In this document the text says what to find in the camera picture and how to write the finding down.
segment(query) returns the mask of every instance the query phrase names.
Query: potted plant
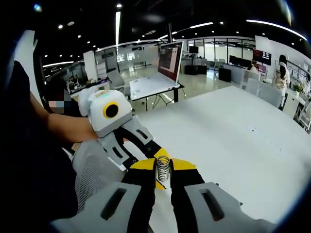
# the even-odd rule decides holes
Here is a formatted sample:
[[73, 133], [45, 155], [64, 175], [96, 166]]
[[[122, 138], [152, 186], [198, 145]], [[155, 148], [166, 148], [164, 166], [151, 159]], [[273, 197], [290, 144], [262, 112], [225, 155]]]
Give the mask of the potted plant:
[[299, 93], [304, 93], [302, 86], [297, 84], [294, 84], [293, 91], [295, 92], [297, 98], [299, 97]]

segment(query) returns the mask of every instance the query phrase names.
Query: yellow ring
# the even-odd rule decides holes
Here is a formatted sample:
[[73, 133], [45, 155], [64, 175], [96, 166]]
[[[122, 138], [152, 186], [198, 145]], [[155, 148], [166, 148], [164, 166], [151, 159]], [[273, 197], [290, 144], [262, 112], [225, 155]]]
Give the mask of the yellow ring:
[[114, 118], [115, 116], [113, 116], [113, 117], [108, 117], [107, 115], [106, 115], [106, 110], [107, 110], [107, 108], [110, 106], [110, 105], [116, 105], [117, 107], [118, 107], [118, 111], [119, 111], [119, 105], [116, 103], [116, 102], [109, 102], [108, 104], [106, 104], [105, 105], [105, 107], [104, 107], [104, 109], [103, 109], [103, 115], [104, 115], [104, 117], [105, 118], [107, 118], [107, 119], [112, 119], [112, 118]]

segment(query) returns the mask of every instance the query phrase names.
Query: forearm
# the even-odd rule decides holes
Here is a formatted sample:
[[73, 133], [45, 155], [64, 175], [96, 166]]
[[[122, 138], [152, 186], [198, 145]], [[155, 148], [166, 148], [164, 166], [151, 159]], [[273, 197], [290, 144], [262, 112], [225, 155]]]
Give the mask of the forearm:
[[55, 135], [69, 142], [97, 140], [97, 135], [88, 118], [49, 114], [47, 126]]

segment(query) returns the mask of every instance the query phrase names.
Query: black ceiling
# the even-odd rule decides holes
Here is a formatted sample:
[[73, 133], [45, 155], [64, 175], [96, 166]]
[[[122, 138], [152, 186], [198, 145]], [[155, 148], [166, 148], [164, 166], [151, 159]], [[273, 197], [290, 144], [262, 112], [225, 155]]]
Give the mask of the black ceiling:
[[[119, 43], [138, 39], [158, 39], [167, 34], [166, 25], [173, 31], [181, 31], [173, 37], [178, 39], [220, 35], [254, 37], [262, 35], [291, 46], [311, 57], [308, 43], [300, 37], [272, 26], [247, 23], [256, 19], [279, 24], [311, 38], [310, 20], [304, 3], [287, 0], [292, 11], [291, 25], [279, 2], [284, 0], [110, 0], [110, 1], [21, 1], [11, 11], [17, 15], [18, 24], [35, 30], [38, 49], [43, 64], [79, 60], [83, 53], [115, 44], [115, 13], [117, 3], [121, 11]], [[42, 12], [34, 11], [34, 4], [41, 5]], [[190, 26], [213, 22], [196, 29]], [[155, 30], [153, 34], [143, 34]]]

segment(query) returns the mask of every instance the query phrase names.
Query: white table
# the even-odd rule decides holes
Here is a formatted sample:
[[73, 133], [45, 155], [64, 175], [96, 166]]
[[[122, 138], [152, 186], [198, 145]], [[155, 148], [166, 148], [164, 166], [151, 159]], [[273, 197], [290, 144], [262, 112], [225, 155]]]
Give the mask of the white table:
[[[138, 119], [172, 157], [196, 164], [205, 182], [219, 183], [252, 218], [278, 223], [310, 178], [310, 136], [277, 108], [236, 87]], [[138, 151], [131, 143], [126, 147]], [[177, 232], [170, 203], [169, 189], [156, 190], [150, 219], [155, 233]]]

